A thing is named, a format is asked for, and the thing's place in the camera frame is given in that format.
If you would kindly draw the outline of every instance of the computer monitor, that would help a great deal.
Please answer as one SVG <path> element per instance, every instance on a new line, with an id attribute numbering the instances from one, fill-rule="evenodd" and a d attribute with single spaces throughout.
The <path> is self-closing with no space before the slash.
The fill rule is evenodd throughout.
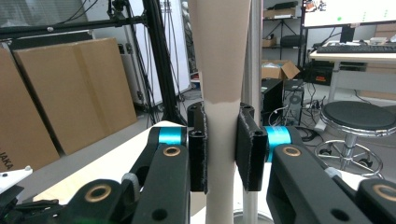
<path id="1" fill-rule="evenodd" d="M 340 42 L 347 42 L 354 27 L 396 22 L 396 0 L 303 0 L 303 12 L 303 27 L 343 27 Z"/>

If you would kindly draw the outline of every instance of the wheel caster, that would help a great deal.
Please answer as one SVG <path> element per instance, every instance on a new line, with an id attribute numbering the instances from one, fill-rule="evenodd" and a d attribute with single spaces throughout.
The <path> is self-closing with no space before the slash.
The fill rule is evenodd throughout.
<path id="1" fill-rule="evenodd" d="M 321 149 L 319 154 L 323 155 L 323 156 L 330 156 L 330 155 L 332 155 L 332 151 L 329 149 Z"/>
<path id="2" fill-rule="evenodd" d="M 372 162 L 372 161 L 368 161 L 367 159 L 360 159 L 360 160 L 359 160 L 359 164 L 361 164 L 361 165 L 363 165 L 363 166 L 365 166 L 365 167 L 370 168 L 370 167 L 372 167 L 373 162 Z"/>

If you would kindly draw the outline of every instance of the table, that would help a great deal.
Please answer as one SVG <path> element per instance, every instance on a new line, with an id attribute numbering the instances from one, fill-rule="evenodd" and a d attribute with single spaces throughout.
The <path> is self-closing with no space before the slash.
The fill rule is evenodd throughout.
<path id="1" fill-rule="evenodd" d="M 179 126 L 178 124 L 161 121 L 154 126 Z M 46 189 L 34 197 L 34 201 L 58 199 L 60 204 L 67 204 L 73 195 L 85 184 L 95 179 L 112 179 L 120 182 L 122 176 L 129 172 L 134 162 L 143 151 L 148 141 L 149 129 L 114 148 L 106 155 L 91 162 L 77 172 L 68 176 L 64 180 Z M 259 192 L 258 210 L 259 213 L 271 217 L 268 204 L 266 202 L 266 192 L 268 189 L 271 163 L 264 164 L 262 179 L 262 191 Z M 353 189 L 357 189 L 363 178 L 358 175 L 343 172 L 343 179 Z M 233 209 L 242 211 L 243 208 L 243 186 L 238 172 L 234 175 L 233 186 Z M 205 195 L 201 192 L 191 193 L 191 224 L 205 223 Z"/>
<path id="2" fill-rule="evenodd" d="M 334 101 L 335 89 L 345 88 L 360 91 L 396 93 L 395 74 L 368 73 L 340 70 L 340 62 L 350 63 L 396 63 L 396 53 L 317 53 L 309 55 L 317 61 L 334 62 L 329 102 Z"/>

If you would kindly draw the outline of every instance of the cardboard box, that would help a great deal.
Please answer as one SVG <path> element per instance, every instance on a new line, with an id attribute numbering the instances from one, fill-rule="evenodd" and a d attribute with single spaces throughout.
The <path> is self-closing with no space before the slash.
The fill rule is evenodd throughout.
<path id="1" fill-rule="evenodd" d="M 366 72 L 394 74 L 396 76 L 396 67 L 394 64 L 368 63 Z M 359 91 L 359 96 L 396 101 L 396 94 L 388 92 Z"/>
<path id="2" fill-rule="evenodd" d="M 267 19 L 273 19 L 275 16 L 275 11 L 274 10 L 264 10 L 262 12 L 262 18 L 267 20 Z"/>
<path id="3" fill-rule="evenodd" d="M 396 31 L 396 23 L 378 24 L 376 31 Z"/>
<path id="4" fill-rule="evenodd" d="M 276 37 L 268 40 L 268 39 L 263 39 L 262 40 L 262 46 L 265 47 L 271 47 L 276 45 Z"/>
<path id="5" fill-rule="evenodd" d="M 0 172 L 59 159 L 10 54 L 0 49 Z"/>
<path id="6" fill-rule="evenodd" d="M 396 35 L 395 31 L 378 31 L 375 32 L 374 37 L 386 37 L 387 39 L 391 39 L 394 35 Z"/>
<path id="7" fill-rule="evenodd" d="M 278 64 L 279 68 L 264 67 L 267 63 Z M 272 77 L 280 79 L 293 79 L 300 70 L 289 60 L 263 60 L 262 61 L 262 78 Z"/>
<path id="8" fill-rule="evenodd" d="M 65 154 L 137 121 L 115 38 L 15 51 Z"/>

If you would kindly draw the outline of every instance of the computer tower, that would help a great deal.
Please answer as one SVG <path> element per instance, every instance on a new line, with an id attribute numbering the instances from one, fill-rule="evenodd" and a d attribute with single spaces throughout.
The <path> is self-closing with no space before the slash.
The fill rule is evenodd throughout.
<path id="1" fill-rule="evenodd" d="M 283 81 L 278 78 L 262 79 L 262 126 L 277 125 L 282 119 Z"/>
<path id="2" fill-rule="evenodd" d="M 285 80 L 283 92 L 283 124 L 289 126 L 300 125 L 303 101 L 304 86 L 301 79 Z"/>

